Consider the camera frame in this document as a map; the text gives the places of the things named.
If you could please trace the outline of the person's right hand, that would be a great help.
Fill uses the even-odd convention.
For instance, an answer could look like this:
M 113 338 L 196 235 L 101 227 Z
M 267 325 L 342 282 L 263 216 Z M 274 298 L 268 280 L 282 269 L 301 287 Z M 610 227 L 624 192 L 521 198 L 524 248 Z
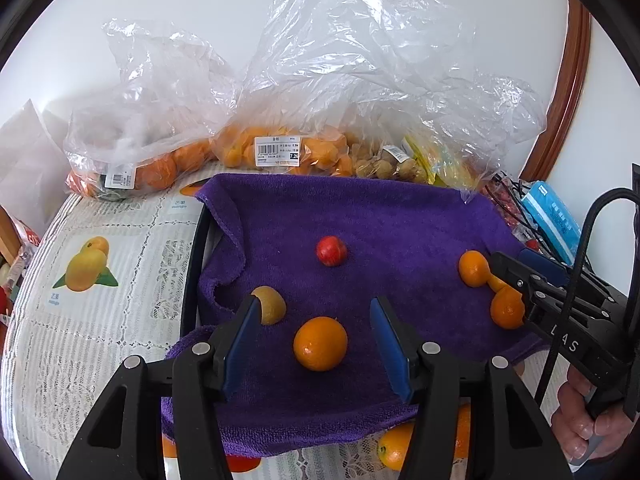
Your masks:
M 585 396 L 592 385 L 571 365 L 566 382 L 559 388 L 559 407 L 551 417 L 551 429 L 567 460 L 581 460 L 594 436 L 602 437 L 590 458 L 597 460 L 615 453 L 634 428 L 621 406 L 610 408 L 593 420 L 586 411 Z

